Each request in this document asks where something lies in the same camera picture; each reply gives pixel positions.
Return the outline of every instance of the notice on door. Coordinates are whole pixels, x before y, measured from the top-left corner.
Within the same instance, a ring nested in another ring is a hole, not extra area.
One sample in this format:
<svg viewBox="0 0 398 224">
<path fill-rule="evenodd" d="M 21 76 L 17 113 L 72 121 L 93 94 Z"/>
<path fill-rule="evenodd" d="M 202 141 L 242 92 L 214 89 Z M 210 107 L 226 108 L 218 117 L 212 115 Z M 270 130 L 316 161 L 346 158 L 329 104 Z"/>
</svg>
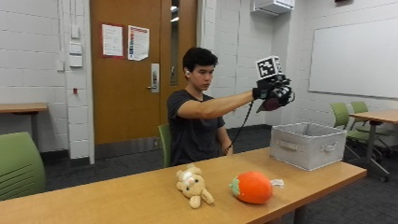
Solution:
<svg viewBox="0 0 398 224">
<path fill-rule="evenodd" d="M 128 26 L 128 60 L 140 61 L 149 53 L 149 29 Z"/>
<path fill-rule="evenodd" d="M 103 24 L 103 56 L 124 57 L 124 27 Z"/>
</svg>

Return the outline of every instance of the beige plush toy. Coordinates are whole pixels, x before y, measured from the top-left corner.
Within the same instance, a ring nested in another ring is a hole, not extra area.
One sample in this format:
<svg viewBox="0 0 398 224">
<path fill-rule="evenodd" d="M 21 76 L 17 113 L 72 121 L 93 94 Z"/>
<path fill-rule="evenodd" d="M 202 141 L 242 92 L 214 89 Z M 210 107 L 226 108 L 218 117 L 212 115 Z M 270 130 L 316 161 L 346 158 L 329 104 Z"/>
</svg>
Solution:
<svg viewBox="0 0 398 224">
<path fill-rule="evenodd" d="M 177 171 L 177 178 L 177 189 L 181 190 L 185 197 L 189 198 L 189 205 L 193 208 L 200 207 L 200 199 L 208 203 L 214 202 L 201 177 L 201 169 L 196 167 L 193 163 L 188 164 L 185 171 Z"/>
</svg>

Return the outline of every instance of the man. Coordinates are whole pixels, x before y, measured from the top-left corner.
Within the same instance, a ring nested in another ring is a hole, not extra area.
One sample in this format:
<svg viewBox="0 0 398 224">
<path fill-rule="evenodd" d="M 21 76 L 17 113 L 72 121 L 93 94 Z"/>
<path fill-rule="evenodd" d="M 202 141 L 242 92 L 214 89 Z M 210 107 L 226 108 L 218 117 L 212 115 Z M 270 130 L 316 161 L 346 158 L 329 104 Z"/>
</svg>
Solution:
<svg viewBox="0 0 398 224">
<path fill-rule="evenodd" d="M 202 48 L 190 48 L 182 58 L 186 87 L 173 92 L 166 102 L 172 166 L 233 154 L 222 116 L 260 97 L 257 88 L 217 99 L 202 93 L 209 89 L 217 63 L 217 56 Z"/>
</svg>

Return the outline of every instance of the chair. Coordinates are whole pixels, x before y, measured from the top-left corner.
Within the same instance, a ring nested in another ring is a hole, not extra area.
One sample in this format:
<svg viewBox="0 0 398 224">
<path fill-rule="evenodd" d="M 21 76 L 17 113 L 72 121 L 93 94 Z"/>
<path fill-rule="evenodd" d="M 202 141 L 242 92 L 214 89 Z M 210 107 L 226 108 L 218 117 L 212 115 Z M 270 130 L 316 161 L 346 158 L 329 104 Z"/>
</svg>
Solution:
<svg viewBox="0 0 398 224">
<path fill-rule="evenodd" d="M 336 117 L 333 128 L 338 128 L 344 126 L 344 129 L 346 130 L 349 125 L 349 120 L 350 120 L 350 113 L 349 113 L 348 106 L 344 103 L 332 103 L 332 109 Z M 361 146 L 361 143 L 366 144 L 367 141 L 370 140 L 370 134 L 361 133 L 357 130 L 348 130 L 348 140 L 353 141 L 357 145 Z M 348 144 L 346 144 L 346 148 L 349 149 L 352 154 L 357 158 L 359 158 L 358 154 L 353 151 L 353 149 L 349 147 Z"/>
<path fill-rule="evenodd" d="M 357 113 L 365 113 L 369 112 L 369 107 L 363 101 L 357 101 L 357 102 L 350 102 L 353 112 Z M 362 133 L 369 133 L 370 132 L 370 126 L 365 126 L 367 123 L 367 120 L 363 119 L 354 119 L 350 130 L 354 128 L 355 123 L 362 122 L 362 126 L 357 127 L 357 131 Z M 398 133 L 394 130 L 383 129 L 383 128 L 377 128 L 375 129 L 375 134 L 382 135 L 382 136 L 394 136 L 398 137 Z M 379 142 L 385 145 L 385 147 L 393 152 L 391 147 L 385 143 L 382 139 L 378 139 Z"/>
<path fill-rule="evenodd" d="M 162 166 L 170 166 L 170 129 L 169 124 L 162 124 L 158 126 L 160 129 L 160 137 L 161 137 L 161 149 L 162 149 Z"/>
<path fill-rule="evenodd" d="M 45 168 L 28 133 L 0 135 L 0 201 L 45 191 Z"/>
</svg>

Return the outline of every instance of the robotic hand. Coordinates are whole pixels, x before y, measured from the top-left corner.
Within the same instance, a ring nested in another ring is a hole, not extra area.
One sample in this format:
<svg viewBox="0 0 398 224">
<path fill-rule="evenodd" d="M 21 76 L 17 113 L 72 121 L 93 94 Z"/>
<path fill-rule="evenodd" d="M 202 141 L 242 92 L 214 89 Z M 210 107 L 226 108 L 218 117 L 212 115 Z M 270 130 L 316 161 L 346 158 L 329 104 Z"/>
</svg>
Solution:
<svg viewBox="0 0 398 224">
<path fill-rule="evenodd" d="M 290 80 L 285 77 L 277 56 L 270 56 L 256 62 L 260 80 L 253 88 L 254 99 L 264 100 L 260 111 L 273 111 L 294 100 Z"/>
</svg>

